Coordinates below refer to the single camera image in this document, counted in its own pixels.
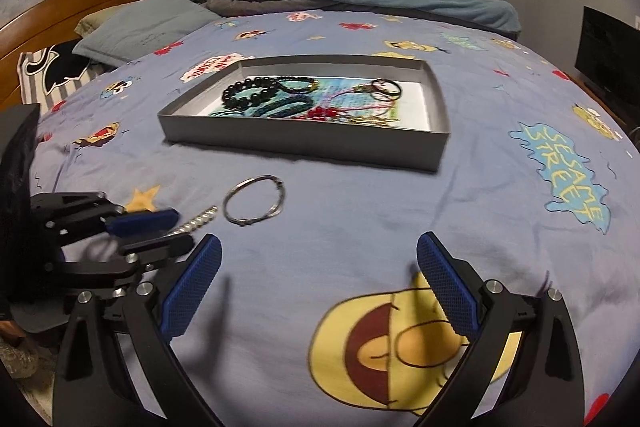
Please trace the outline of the person's hand holding gripper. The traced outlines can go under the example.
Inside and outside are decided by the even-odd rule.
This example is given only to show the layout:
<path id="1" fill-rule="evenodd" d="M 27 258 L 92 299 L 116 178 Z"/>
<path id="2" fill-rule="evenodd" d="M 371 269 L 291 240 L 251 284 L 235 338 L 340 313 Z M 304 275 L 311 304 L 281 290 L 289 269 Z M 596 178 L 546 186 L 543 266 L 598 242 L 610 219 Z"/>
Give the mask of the person's hand holding gripper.
<path id="1" fill-rule="evenodd" d="M 13 321 L 0 321 L 0 336 L 13 343 L 13 341 L 24 339 L 27 334 Z"/>

